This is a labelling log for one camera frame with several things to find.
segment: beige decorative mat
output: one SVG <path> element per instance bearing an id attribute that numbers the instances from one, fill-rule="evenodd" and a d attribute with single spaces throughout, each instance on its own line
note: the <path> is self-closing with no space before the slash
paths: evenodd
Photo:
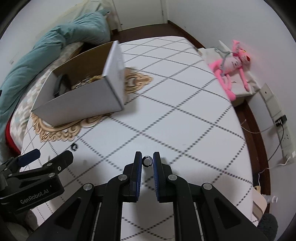
<path id="1" fill-rule="evenodd" d="M 131 69 L 125 69 L 125 94 L 134 93 L 142 89 L 145 85 L 152 81 L 152 77 L 143 75 L 141 73 L 134 73 Z M 98 115 L 83 120 L 73 121 L 60 126 L 51 126 L 44 122 L 41 118 L 31 113 L 33 119 L 33 126 L 36 134 L 39 135 L 41 142 L 50 141 L 72 141 L 74 137 L 80 132 L 81 128 L 93 127 L 109 114 Z"/>

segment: checkered tablecloth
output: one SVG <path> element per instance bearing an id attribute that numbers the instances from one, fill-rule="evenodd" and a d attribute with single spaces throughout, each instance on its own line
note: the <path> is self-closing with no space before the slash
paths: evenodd
<path id="1" fill-rule="evenodd" d="M 160 152 L 162 162 L 188 182 L 212 183 L 249 219 L 252 172 L 236 113 L 224 90 L 194 47 L 181 37 L 140 39 L 121 44 L 125 65 L 153 81 L 128 95 L 125 109 L 82 129 L 74 141 L 73 164 L 59 176 L 65 192 L 33 209 L 43 223 L 84 183 L 106 183 L 143 156 Z M 70 149 L 72 142 L 41 143 L 30 119 L 22 152 L 40 149 L 26 168 L 40 167 Z M 124 203 L 122 240 L 173 240 L 173 207 L 156 200 L 153 168 L 143 168 L 140 198 Z"/>

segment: white door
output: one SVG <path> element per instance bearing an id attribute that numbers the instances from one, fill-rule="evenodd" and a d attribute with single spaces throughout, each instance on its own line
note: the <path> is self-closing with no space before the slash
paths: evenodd
<path id="1" fill-rule="evenodd" d="M 113 0 L 122 30 L 164 23 L 161 0 Z"/>

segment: teal blanket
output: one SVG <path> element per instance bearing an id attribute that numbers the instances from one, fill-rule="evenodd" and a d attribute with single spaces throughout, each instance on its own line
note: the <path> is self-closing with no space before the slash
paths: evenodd
<path id="1" fill-rule="evenodd" d="M 6 76 L 0 97 L 0 162 L 10 157 L 5 141 L 7 122 L 31 80 L 56 60 L 61 49 L 70 43 L 87 42 L 99 45 L 110 41 L 110 30 L 103 16 L 104 11 L 88 13 L 71 23 L 56 26 L 46 33 Z"/>

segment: open box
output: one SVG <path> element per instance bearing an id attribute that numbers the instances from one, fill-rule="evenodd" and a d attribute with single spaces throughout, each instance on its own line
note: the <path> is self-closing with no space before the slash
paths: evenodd
<path id="1" fill-rule="evenodd" d="M 67 74 L 71 85 L 87 76 L 102 79 L 54 97 L 58 76 Z M 32 112 L 52 126 L 123 110 L 124 64 L 118 41 L 90 49 L 53 70 L 37 96 Z"/>

